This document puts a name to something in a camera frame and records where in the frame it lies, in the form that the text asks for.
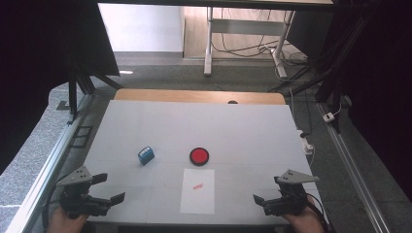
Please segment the human hand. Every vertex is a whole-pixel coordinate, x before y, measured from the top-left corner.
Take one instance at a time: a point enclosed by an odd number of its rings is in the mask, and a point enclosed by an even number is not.
[[[58,207],[51,217],[48,233],[80,233],[87,218],[88,216],[81,215],[72,219],[61,207]]]
[[[308,196],[308,201],[314,204],[310,196]],[[309,207],[305,207],[298,216],[287,214],[282,217],[291,224],[296,233],[325,233],[319,217]]]

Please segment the round red object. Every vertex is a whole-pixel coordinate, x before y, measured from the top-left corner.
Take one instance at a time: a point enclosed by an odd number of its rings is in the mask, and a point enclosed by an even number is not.
[[[190,161],[196,166],[203,166],[209,161],[209,152],[204,148],[193,149],[190,153]]]

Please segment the white wall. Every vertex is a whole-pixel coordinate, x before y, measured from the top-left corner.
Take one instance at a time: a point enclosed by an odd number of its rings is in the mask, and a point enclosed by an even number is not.
[[[99,4],[113,51],[183,51],[182,7]]]

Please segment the sheet of paper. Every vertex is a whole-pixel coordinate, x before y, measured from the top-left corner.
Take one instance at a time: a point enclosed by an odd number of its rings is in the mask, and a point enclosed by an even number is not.
[[[185,169],[181,213],[215,213],[215,170]]]

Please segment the white desk leg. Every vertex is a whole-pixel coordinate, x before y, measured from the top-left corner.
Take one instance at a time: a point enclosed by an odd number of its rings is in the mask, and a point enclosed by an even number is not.
[[[205,54],[205,70],[204,76],[212,75],[212,21],[213,21],[213,8],[208,8],[207,16],[207,44]]]
[[[285,68],[282,64],[282,60],[281,60],[281,52],[282,52],[282,46],[285,42],[286,39],[286,35],[288,34],[289,31],[289,27],[291,26],[291,21],[292,21],[292,17],[293,17],[294,12],[290,12],[286,21],[285,21],[285,25],[284,25],[284,29],[282,31],[281,37],[279,38],[279,44],[276,47],[276,49],[273,51],[272,50],[272,57],[273,60],[275,60],[275,64],[276,64],[276,69],[278,70],[278,74],[279,77],[281,79],[285,79],[287,77],[286,72],[285,72]]]

